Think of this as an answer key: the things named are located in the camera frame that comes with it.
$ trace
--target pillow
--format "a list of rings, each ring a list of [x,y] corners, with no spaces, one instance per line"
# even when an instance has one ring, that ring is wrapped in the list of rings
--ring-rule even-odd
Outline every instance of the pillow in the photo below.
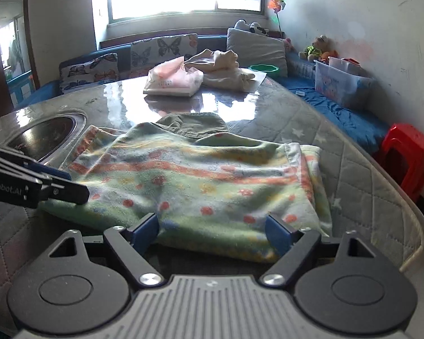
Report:
[[[157,37],[133,42],[129,78],[146,76],[153,67],[173,58],[184,56],[188,60],[197,54],[197,49],[197,34]]]
[[[287,76],[286,50],[281,40],[229,28],[226,49],[238,54],[240,67],[275,65],[280,76]]]
[[[65,67],[60,72],[60,88],[63,94],[73,88],[96,83],[96,85],[119,80],[118,55],[109,53],[92,61]]]

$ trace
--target green plastic bowl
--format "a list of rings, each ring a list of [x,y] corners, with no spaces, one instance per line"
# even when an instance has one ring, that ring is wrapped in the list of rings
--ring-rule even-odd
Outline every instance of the green plastic bowl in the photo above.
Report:
[[[279,67],[274,65],[251,65],[248,69],[267,73],[270,78],[276,78],[277,76],[279,76]]]

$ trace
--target butterfly pillow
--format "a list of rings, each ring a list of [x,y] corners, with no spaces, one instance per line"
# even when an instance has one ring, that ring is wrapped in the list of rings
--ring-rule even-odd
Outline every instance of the butterfly pillow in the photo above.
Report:
[[[131,45],[130,78],[145,76],[162,62],[184,56],[186,60],[197,54],[198,35],[157,37],[138,40]]]
[[[87,84],[101,85],[118,80],[118,55],[110,53],[83,64],[61,69],[60,89],[63,94],[66,94],[83,89]]]

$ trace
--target crumpled cloth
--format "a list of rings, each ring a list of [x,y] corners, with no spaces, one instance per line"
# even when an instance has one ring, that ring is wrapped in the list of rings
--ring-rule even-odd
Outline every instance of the crumpled cloth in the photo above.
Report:
[[[204,73],[203,85],[221,89],[243,91],[248,81],[254,79],[252,73],[239,69],[238,55],[234,51],[215,51],[205,49],[203,52],[185,61],[186,69],[195,68]]]
[[[214,123],[211,115],[204,114],[209,125]],[[130,226],[156,212],[161,244],[274,262],[278,257],[264,230],[269,213],[294,228],[331,234],[319,154],[311,145],[276,144],[229,132],[195,138],[154,123],[125,133],[90,126],[61,166],[74,182],[88,186],[88,203],[49,200],[40,207],[96,230]]]

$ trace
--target folded beige garment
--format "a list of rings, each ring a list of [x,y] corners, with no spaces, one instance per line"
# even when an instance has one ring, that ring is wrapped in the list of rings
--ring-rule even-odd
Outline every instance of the folded beige garment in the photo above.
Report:
[[[195,68],[204,73],[203,85],[221,89],[245,90],[254,74],[239,69],[238,56],[234,51],[215,51],[205,49],[187,60],[185,69]]]

